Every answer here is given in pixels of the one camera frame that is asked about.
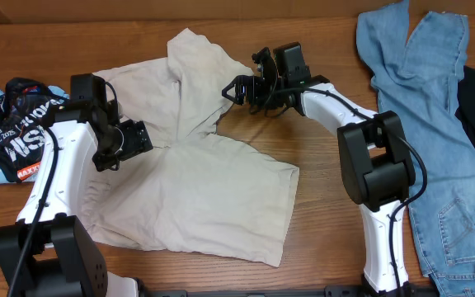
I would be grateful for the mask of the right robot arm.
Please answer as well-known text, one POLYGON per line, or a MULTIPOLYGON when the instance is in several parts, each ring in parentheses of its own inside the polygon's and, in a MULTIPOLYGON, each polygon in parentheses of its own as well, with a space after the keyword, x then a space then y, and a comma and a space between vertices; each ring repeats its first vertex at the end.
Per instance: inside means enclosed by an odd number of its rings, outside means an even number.
POLYGON ((365 109, 341 95, 322 75, 313 76, 300 43, 252 55, 255 75, 237 75, 223 97, 250 113, 281 116, 295 109, 320 123, 338 142, 341 179, 360 208, 365 264, 362 292, 369 296, 410 296, 403 260, 402 217, 416 180, 411 151, 398 115, 365 109))

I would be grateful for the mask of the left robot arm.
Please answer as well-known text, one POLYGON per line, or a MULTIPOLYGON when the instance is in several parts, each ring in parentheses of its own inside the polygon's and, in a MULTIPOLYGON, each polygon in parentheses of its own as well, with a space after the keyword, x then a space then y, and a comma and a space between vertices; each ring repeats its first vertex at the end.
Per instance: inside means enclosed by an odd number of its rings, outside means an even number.
POLYGON ((91 168, 116 171, 152 149, 143 122, 122 120, 112 85, 92 73, 71 77, 70 98, 34 123, 44 136, 38 176, 16 223, 0 227, 0 268, 10 296, 138 296, 137 278, 107 270, 78 218, 91 168))

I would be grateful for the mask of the beige shorts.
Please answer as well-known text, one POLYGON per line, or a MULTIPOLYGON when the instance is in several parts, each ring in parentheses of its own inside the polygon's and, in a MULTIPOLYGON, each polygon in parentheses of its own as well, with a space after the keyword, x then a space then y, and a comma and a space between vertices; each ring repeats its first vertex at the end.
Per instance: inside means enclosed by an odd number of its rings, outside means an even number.
POLYGON ((99 72, 153 149, 91 172, 79 217, 95 241, 280 264, 299 169, 217 132, 222 89, 250 73, 187 29, 164 58, 99 72))

